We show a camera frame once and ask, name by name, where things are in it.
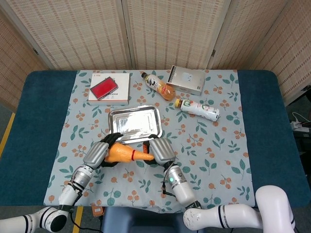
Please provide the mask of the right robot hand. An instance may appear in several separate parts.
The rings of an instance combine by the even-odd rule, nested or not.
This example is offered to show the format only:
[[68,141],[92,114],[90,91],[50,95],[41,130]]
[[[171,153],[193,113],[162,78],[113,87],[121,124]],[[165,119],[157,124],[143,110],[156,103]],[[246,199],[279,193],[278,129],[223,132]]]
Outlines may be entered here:
[[154,159],[144,162],[149,165],[158,164],[167,169],[176,159],[176,155],[167,138],[160,138],[155,134],[151,134],[148,141],[143,142],[143,152],[153,155]]

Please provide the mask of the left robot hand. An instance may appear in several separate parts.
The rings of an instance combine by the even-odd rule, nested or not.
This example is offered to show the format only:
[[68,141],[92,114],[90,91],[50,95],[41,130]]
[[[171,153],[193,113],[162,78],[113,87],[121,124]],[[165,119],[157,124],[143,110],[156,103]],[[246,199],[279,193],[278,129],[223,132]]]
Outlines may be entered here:
[[96,142],[83,159],[84,165],[97,169],[99,167],[114,167],[119,161],[108,161],[109,149],[116,140],[123,136],[121,133],[108,134],[104,139]]

